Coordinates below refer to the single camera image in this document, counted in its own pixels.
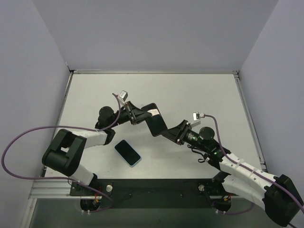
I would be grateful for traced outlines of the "black phone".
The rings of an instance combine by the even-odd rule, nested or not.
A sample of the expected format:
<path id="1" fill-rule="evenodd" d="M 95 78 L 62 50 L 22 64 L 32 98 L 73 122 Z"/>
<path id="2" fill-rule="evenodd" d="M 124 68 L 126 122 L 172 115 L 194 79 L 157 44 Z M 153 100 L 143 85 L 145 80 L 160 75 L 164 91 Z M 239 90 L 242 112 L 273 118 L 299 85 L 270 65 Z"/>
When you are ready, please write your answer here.
<path id="1" fill-rule="evenodd" d="M 143 106 L 141 110 L 152 114 L 152 116 L 146 118 L 145 121 L 153 137 L 159 136 L 163 131 L 168 130 L 168 127 L 155 103 Z"/>

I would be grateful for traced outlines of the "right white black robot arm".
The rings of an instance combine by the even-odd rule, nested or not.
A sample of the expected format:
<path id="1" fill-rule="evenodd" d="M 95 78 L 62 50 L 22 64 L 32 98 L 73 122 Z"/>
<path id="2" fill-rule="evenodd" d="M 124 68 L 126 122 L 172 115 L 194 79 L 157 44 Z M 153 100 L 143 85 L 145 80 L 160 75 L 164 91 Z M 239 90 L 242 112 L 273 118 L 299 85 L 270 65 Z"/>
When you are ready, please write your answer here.
<path id="1" fill-rule="evenodd" d="M 265 172 L 225 149 L 218 127 L 202 127 L 196 133 L 187 121 L 183 121 L 160 134 L 178 145 L 187 143 L 203 151 L 205 162 L 224 175 L 221 184 L 226 192 L 259 206 L 279 226 L 288 226 L 295 215 L 304 210 L 304 201 L 289 177 Z"/>

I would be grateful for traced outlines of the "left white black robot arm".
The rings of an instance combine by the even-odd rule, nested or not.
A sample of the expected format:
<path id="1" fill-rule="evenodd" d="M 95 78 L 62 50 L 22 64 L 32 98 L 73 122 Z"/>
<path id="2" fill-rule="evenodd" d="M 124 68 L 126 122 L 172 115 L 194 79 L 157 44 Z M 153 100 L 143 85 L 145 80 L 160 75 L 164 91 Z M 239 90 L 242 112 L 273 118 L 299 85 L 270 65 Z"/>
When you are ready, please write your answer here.
<path id="1" fill-rule="evenodd" d="M 93 195 L 97 191 L 97 176 L 80 164 L 84 150 L 109 144 L 115 135 L 113 127 L 125 122 L 139 124 L 152 116 L 152 112 L 139 109 L 131 102 L 126 102 L 117 112 L 104 106 L 99 111 L 94 130 L 71 132 L 60 129 L 44 153 L 42 164 L 81 183 L 81 191 Z"/>

